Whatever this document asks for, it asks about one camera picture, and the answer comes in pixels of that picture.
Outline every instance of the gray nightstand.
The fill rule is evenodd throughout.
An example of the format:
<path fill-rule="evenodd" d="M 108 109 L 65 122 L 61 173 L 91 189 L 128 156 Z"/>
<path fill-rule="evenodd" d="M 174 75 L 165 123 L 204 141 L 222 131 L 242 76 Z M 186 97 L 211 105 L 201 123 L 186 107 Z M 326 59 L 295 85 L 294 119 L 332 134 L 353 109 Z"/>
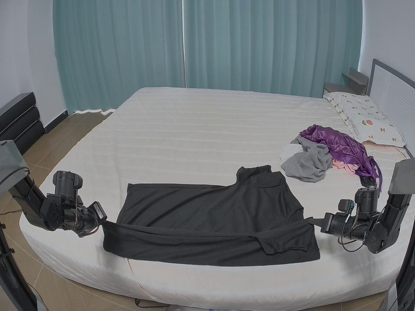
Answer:
<path fill-rule="evenodd" d="M 369 78 L 353 68 L 349 69 L 349 73 L 342 73 L 342 76 L 347 79 L 347 85 L 341 86 L 339 84 L 325 83 L 324 95 L 329 92 L 347 92 L 355 95 L 365 95 Z"/>

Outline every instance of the black baseboard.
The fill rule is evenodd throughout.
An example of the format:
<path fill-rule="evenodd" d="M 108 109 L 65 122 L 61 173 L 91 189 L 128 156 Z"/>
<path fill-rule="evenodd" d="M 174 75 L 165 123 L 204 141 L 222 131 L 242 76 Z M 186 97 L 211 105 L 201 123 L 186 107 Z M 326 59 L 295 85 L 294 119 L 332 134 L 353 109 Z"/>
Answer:
<path fill-rule="evenodd" d="M 51 123 L 45 127 L 45 133 L 50 133 L 54 127 L 68 117 L 68 111 L 64 111 L 58 117 L 56 117 Z"/>

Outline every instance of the pillowcase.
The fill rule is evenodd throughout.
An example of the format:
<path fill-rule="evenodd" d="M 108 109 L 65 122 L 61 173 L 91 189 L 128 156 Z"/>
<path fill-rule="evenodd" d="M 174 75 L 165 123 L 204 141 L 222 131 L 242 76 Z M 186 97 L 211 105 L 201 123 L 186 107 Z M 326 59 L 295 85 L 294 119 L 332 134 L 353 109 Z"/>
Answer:
<path fill-rule="evenodd" d="M 359 141 L 403 147 L 401 132 L 382 115 L 376 104 L 366 95 L 331 92 L 323 96 L 340 114 L 353 137 Z"/>

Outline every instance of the floor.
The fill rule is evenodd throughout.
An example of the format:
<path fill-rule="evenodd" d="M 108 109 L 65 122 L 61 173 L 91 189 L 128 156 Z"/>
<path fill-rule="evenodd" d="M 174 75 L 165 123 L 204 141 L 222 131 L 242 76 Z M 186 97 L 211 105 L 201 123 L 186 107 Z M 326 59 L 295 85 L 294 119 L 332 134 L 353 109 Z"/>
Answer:
<path fill-rule="evenodd" d="M 49 134 L 42 136 L 24 155 L 31 177 L 37 185 L 42 184 L 56 164 L 69 150 L 108 115 L 102 113 L 73 114 L 55 127 Z M 19 205 L 10 194 L 0 195 L 0 213 L 18 210 Z M 49 268 L 30 248 L 19 228 L 20 213 L 10 213 L 0 217 L 6 225 L 4 230 L 9 247 L 15 250 L 13 257 L 29 284 L 39 292 L 49 311 L 124 311 L 140 310 L 165 311 L 167 306 L 152 301 L 140 301 L 140 307 L 134 298 L 108 293 L 99 289 L 65 279 Z M 375 311 L 378 310 L 385 293 L 320 306 L 307 311 Z M 0 306 L 2 311 L 16 309 L 0 288 Z"/>

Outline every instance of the curtain fold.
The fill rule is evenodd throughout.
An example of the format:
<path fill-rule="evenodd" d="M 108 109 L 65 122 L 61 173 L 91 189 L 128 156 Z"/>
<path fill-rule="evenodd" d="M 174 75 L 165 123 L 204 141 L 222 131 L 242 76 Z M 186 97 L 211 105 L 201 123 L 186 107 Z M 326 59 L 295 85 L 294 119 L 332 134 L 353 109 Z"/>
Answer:
<path fill-rule="evenodd" d="M 184 0 L 188 87 L 321 97 L 357 69 L 362 0 Z"/>
<path fill-rule="evenodd" d="M 53 23 L 68 113 L 185 86 L 181 0 L 54 0 Z"/>

